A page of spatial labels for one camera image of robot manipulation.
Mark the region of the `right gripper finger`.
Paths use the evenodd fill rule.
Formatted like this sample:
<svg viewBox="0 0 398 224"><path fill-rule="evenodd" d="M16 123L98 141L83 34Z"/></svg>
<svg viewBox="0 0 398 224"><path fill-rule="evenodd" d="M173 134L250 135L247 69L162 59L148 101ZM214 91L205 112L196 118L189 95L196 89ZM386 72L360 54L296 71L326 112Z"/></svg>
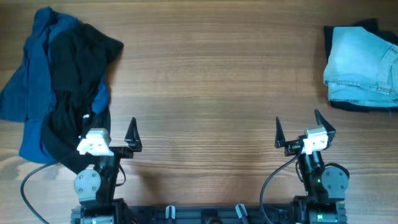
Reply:
<svg viewBox="0 0 398 224"><path fill-rule="evenodd" d="M278 116L275 118L275 125L276 125L275 148L281 148L281 147L285 146L286 140L285 140L282 125L280 123L280 119Z"/></svg>
<svg viewBox="0 0 398 224"><path fill-rule="evenodd" d="M334 137L336 133L336 129L322 116L322 114L318 111L314 111L315 119L318 125L322 125L329 137Z"/></svg>

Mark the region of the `black polo shirt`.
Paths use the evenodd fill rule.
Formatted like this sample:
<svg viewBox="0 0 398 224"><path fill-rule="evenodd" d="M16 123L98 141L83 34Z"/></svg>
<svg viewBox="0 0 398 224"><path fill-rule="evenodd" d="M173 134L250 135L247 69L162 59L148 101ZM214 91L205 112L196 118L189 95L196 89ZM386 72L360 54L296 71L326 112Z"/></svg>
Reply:
<svg viewBox="0 0 398 224"><path fill-rule="evenodd" d="M79 138L91 128L111 129L108 104L94 108L106 69L123 43L89 24L59 33L50 44L50 71L56 107L43 120L41 138L49 154L78 174L93 157L79 154Z"/></svg>

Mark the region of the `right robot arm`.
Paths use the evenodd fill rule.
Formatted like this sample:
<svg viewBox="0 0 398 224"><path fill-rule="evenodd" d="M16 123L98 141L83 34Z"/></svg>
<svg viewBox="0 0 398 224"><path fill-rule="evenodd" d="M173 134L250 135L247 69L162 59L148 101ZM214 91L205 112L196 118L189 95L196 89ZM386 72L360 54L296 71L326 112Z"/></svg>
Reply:
<svg viewBox="0 0 398 224"><path fill-rule="evenodd" d="M283 147L286 156L294 156L298 174L306 195L296 196L289 204L289 223L344 224L348 222L345 191L348 188L349 171L337 163L324 163L321 152L331 146L336 129L314 111L318 124L306 129L295 140L287 141L279 118L276 122L275 146Z"/></svg>

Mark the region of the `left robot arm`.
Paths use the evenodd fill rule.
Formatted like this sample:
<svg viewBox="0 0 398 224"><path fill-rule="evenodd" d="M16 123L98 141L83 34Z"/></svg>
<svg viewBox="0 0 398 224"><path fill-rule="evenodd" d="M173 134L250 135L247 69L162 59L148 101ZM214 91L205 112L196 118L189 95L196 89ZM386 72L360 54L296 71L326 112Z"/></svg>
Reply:
<svg viewBox="0 0 398 224"><path fill-rule="evenodd" d="M117 177L124 172L121 159L132 159L142 151L136 119L132 118L124 141L126 146L110 146L111 137L104 128L91 128L81 138L79 154L93 156L92 169L77 174L74 189L80 206L71 212L71 224L127 224L138 219L122 198L114 198Z"/></svg>

